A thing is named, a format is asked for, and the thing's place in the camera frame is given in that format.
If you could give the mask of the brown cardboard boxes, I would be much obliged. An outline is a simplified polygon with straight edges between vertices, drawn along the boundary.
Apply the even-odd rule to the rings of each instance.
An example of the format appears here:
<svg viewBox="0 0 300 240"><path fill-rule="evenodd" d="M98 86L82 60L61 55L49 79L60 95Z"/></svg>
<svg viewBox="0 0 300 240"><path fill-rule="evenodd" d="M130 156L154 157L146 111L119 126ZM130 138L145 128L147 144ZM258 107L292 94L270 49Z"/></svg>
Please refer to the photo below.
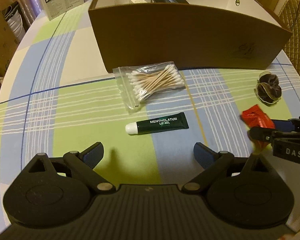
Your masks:
<svg viewBox="0 0 300 240"><path fill-rule="evenodd" d="M18 2L0 11L0 77L6 74L13 55L25 35L22 12Z"/></svg>

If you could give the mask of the green lip gel tube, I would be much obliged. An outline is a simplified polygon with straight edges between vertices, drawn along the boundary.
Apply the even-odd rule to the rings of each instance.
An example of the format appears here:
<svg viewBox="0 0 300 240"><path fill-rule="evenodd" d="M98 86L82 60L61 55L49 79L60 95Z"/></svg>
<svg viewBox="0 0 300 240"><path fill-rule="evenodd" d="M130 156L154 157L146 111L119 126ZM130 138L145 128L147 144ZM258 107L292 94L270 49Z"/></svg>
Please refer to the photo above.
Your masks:
<svg viewBox="0 0 300 240"><path fill-rule="evenodd" d="M128 135L139 135L188 128L189 124L185 113L180 112L169 116L129 123L125 126L125 131Z"/></svg>

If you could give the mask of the brown cardboard storage box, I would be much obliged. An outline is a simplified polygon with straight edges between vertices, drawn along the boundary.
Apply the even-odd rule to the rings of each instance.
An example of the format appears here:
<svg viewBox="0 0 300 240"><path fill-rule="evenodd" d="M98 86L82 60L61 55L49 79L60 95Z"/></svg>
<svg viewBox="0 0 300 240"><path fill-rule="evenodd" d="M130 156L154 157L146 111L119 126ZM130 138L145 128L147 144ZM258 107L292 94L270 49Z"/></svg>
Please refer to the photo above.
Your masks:
<svg viewBox="0 0 300 240"><path fill-rule="evenodd" d="M166 61L179 69L264 69L292 34L258 0L146 1L92 1L90 22L108 72Z"/></svg>

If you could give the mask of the quilted tan chair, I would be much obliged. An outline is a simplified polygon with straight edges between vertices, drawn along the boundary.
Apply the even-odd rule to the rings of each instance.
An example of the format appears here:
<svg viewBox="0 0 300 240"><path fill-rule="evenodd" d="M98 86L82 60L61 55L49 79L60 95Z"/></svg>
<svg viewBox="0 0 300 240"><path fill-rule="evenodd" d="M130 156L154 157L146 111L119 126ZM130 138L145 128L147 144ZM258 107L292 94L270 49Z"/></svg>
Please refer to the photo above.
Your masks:
<svg viewBox="0 0 300 240"><path fill-rule="evenodd" d="M283 50L300 76L300 0L286 0L279 19L292 32Z"/></svg>

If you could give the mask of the bag of cotton swabs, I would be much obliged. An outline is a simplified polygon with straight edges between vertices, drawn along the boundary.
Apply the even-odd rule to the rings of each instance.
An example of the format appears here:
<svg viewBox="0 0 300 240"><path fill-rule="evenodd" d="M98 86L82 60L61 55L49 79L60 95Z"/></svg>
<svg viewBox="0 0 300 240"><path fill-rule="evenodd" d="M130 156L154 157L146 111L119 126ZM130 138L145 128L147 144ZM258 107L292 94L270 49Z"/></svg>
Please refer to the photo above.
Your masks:
<svg viewBox="0 0 300 240"><path fill-rule="evenodd" d="M153 94L185 87L172 61L113 69L121 99L128 113L137 112Z"/></svg>

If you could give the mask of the dark brown hair scrunchie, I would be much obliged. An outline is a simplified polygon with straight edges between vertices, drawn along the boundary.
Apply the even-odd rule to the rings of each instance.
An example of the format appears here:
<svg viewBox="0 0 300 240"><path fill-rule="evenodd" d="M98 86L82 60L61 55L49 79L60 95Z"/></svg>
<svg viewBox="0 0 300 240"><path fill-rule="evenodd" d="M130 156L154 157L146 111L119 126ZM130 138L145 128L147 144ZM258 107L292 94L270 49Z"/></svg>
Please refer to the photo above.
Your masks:
<svg viewBox="0 0 300 240"><path fill-rule="evenodd" d="M278 76L269 71L264 71L259 75L254 91L257 98L266 105L276 104L282 96Z"/></svg>

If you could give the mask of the plaid tablecloth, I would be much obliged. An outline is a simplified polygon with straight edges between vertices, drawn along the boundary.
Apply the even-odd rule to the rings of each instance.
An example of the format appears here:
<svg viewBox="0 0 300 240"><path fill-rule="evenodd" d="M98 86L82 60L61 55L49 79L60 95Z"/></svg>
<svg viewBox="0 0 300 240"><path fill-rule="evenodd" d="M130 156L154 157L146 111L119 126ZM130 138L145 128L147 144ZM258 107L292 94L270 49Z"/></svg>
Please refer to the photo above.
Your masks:
<svg viewBox="0 0 300 240"><path fill-rule="evenodd" d="M187 68L186 87L125 109L101 59L89 3L54 20L39 14L10 63L0 90L0 231L9 226L5 191L37 153L57 157L100 141L96 172L114 185L184 184L202 171L195 143L239 157L254 151L241 113L260 101L258 69ZM188 129L128 135L132 122L184 112Z"/></svg>

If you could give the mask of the red foil packet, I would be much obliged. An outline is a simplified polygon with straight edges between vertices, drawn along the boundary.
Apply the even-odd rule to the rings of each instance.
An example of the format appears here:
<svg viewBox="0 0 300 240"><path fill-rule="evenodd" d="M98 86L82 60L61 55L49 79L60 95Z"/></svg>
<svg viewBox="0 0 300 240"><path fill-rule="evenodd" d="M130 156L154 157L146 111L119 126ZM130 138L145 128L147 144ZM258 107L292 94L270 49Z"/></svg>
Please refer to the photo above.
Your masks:
<svg viewBox="0 0 300 240"><path fill-rule="evenodd" d="M275 128L273 121L267 116L259 105L254 105L241 113L241 119L249 127Z"/></svg>

